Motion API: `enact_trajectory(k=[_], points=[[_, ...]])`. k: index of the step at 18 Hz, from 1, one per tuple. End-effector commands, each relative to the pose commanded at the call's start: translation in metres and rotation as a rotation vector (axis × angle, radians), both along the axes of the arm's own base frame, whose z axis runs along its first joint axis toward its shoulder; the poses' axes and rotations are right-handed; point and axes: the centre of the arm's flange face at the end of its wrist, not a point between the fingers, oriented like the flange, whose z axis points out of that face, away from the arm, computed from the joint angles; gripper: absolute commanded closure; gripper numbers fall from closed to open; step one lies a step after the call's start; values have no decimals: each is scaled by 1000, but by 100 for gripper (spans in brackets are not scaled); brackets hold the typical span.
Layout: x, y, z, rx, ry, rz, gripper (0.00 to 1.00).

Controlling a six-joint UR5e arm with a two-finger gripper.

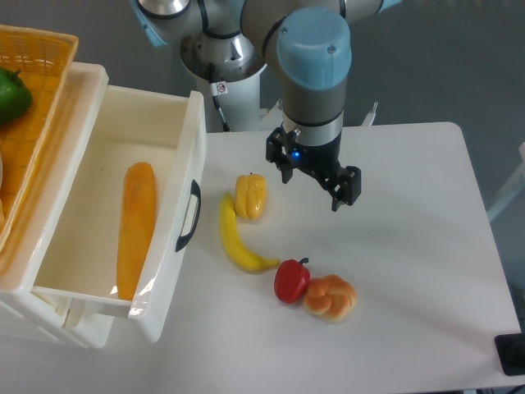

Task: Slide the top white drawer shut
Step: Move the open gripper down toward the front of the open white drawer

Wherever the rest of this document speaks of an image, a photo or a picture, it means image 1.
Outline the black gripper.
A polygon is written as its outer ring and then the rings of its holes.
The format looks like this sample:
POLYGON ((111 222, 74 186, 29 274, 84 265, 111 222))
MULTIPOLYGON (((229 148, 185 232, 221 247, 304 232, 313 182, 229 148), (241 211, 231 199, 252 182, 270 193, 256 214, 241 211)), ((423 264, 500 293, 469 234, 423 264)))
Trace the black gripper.
POLYGON ((277 127, 266 140, 266 160, 276 165, 282 183, 287 184, 298 169, 329 193, 332 212, 352 206, 362 192, 362 172, 359 167, 340 165, 341 122, 286 126, 277 127))

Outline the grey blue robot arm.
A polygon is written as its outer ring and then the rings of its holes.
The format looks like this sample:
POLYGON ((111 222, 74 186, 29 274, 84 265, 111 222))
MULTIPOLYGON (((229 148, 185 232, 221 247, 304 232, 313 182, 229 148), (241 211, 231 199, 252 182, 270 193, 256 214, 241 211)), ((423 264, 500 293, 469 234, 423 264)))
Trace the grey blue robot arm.
POLYGON ((180 57, 208 99, 215 131, 258 124, 259 76, 280 82, 281 124, 266 158, 288 181, 315 179, 333 208, 360 196, 359 168, 339 162, 352 22, 383 12, 387 1, 133 1, 153 46, 180 42, 180 57))

